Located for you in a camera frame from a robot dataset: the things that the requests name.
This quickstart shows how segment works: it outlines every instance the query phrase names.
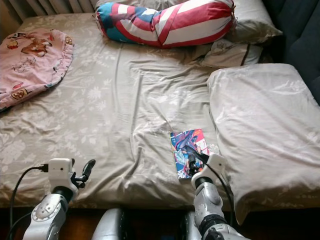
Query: striped pillow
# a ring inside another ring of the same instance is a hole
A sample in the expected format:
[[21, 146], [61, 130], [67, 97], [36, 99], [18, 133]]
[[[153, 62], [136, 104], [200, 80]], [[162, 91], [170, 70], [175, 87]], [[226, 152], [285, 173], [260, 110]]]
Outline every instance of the striped pillow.
[[107, 2], [96, 10], [96, 21], [112, 40], [172, 48], [222, 38], [234, 23], [233, 11], [233, 0], [189, 0], [161, 11]]

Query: beige bed sheet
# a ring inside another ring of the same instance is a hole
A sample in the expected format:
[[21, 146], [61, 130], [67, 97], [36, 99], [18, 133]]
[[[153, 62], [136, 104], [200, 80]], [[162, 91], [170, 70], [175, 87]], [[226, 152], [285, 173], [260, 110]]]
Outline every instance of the beige bed sheet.
[[[206, 85], [214, 69], [193, 61], [195, 48], [106, 41], [91, 13], [29, 18], [19, 31], [36, 28], [71, 36], [74, 58], [57, 87], [0, 114], [0, 207], [9, 206], [24, 170], [51, 158], [75, 158], [78, 174], [96, 159], [75, 207], [192, 206], [194, 190], [177, 178], [169, 134], [201, 128], [219, 152]], [[48, 175], [32, 171], [16, 206], [35, 205], [48, 190]]]

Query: comic book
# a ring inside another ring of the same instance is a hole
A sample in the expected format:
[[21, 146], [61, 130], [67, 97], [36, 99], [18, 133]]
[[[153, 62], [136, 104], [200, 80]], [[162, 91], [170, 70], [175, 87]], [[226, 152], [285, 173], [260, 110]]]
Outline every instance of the comic book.
[[[173, 151], [178, 179], [190, 179], [189, 162], [194, 153], [209, 155], [209, 149], [202, 129], [195, 129], [184, 132], [171, 132], [171, 147]], [[203, 168], [203, 163], [198, 158], [193, 158], [199, 171]]]

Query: pink cloth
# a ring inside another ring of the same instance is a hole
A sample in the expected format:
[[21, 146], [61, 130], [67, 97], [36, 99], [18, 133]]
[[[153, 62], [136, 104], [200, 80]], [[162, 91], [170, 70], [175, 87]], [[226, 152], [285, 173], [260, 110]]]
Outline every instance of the pink cloth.
[[9, 35], [0, 45], [0, 112], [60, 82], [72, 54], [71, 37], [55, 29]]

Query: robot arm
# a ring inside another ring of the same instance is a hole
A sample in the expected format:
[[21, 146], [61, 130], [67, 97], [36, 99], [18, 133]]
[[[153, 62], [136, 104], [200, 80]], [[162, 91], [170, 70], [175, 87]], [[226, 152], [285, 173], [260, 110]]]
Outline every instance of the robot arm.
[[[212, 154], [207, 165], [212, 166], [214, 162], [223, 161], [223, 157]], [[222, 212], [223, 202], [218, 190], [213, 183], [211, 170], [205, 166], [201, 172], [196, 173], [191, 184], [195, 189], [193, 201], [195, 208], [194, 223], [198, 228], [203, 240], [249, 240], [233, 227], [227, 224]]]
[[91, 169], [95, 165], [90, 160], [83, 168], [82, 176], [77, 177], [73, 170], [74, 159], [53, 158], [48, 164], [51, 194], [45, 196], [32, 211], [31, 223], [24, 233], [23, 240], [57, 240], [59, 231], [66, 220], [68, 204], [85, 187]]

